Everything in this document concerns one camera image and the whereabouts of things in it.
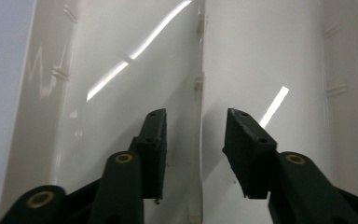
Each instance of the white curved panel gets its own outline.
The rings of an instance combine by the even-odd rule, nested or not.
[[[325,0],[324,17],[337,184],[358,195],[358,2]]]
[[[321,12],[316,0],[206,2],[204,223],[272,222],[267,201],[243,198],[222,153],[230,107],[263,120],[279,151],[309,156],[334,180]]]
[[[199,1],[38,1],[7,169],[4,213],[23,192],[72,192],[167,108],[164,199],[146,223],[200,223]]]

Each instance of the screw hole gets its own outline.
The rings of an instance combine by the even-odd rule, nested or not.
[[[54,199],[54,193],[51,191],[41,191],[28,199],[27,206],[30,208],[43,207]]]
[[[120,224],[121,223],[121,217],[118,215],[112,215],[108,217],[105,221],[105,224]]]
[[[267,139],[265,138],[259,138],[258,141],[261,143],[267,143]]]
[[[132,155],[130,155],[130,154],[118,155],[115,157],[115,161],[120,164],[127,163],[129,161],[132,161]]]
[[[302,164],[306,163],[306,161],[302,157],[299,157],[299,156],[294,155],[294,154],[287,155],[286,159],[288,161],[290,161],[291,163],[298,164],[298,165],[302,165]]]

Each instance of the black plastic part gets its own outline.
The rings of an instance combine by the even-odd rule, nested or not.
[[[141,132],[134,138],[136,151],[141,157],[144,199],[162,199],[165,161],[167,155],[167,112],[165,109],[150,112]]]
[[[358,214],[312,160],[295,152],[283,152],[277,156],[276,165],[274,184],[278,187],[272,188],[275,199],[270,210],[274,221],[279,219],[276,223],[291,224],[280,219],[287,207],[279,206],[281,201],[276,199],[284,199],[293,212],[292,223],[358,224]]]
[[[63,223],[65,192],[57,186],[41,186],[23,194],[10,208],[1,224]]]
[[[66,196],[65,223],[86,224],[88,222],[99,184],[100,179]]]
[[[267,198],[276,147],[275,140],[249,114],[236,109],[228,110],[223,152],[245,197]]]
[[[109,157],[89,217],[89,224],[142,224],[141,161],[137,153]]]

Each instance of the circular hole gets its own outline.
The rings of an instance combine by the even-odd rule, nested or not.
[[[349,224],[344,218],[342,217],[333,217],[331,218],[334,224]]]
[[[115,157],[115,161],[116,161],[117,163],[120,163],[120,164],[122,164],[122,163],[127,163],[127,162],[129,162],[129,161],[132,161],[132,155],[130,155],[130,154],[121,154],[121,155],[118,155],[118,156]]]
[[[49,202],[51,202],[54,198],[54,193],[51,191],[41,191],[28,199],[27,206],[30,208],[38,208],[45,206]]]
[[[105,224],[120,224],[121,217],[118,215],[112,215],[106,219]]]
[[[261,143],[267,143],[267,139],[265,138],[259,138],[258,141]]]
[[[302,164],[305,164],[306,161],[304,160],[304,158],[302,157],[299,157],[297,155],[294,155],[294,154],[289,154],[286,156],[286,159],[288,161],[290,161],[291,163],[294,163],[294,164],[298,164],[298,165],[302,165]]]

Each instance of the brass insert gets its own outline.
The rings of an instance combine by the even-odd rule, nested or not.
[[[297,155],[294,154],[290,154],[286,156],[286,159],[292,163],[298,164],[298,165],[302,165],[305,164],[305,160],[302,157],[299,157]]]
[[[37,200],[38,198],[40,199],[40,197],[44,197],[44,199],[42,201]],[[41,191],[41,192],[34,194],[31,198],[28,199],[27,206],[30,208],[42,207],[42,206],[45,206],[46,204],[48,204],[49,202],[51,202],[53,200],[53,198],[54,198],[53,192]]]
[[[116,161],[117,163],[120,163],[120,164],[122,164],[122,163],[127,163],[127,162],[129,162],[129,161],[132,161],[132,155],[130,155],[130,154],[121,154],[121,155],[118,155],[118,156],[115,157],[115,161]]]

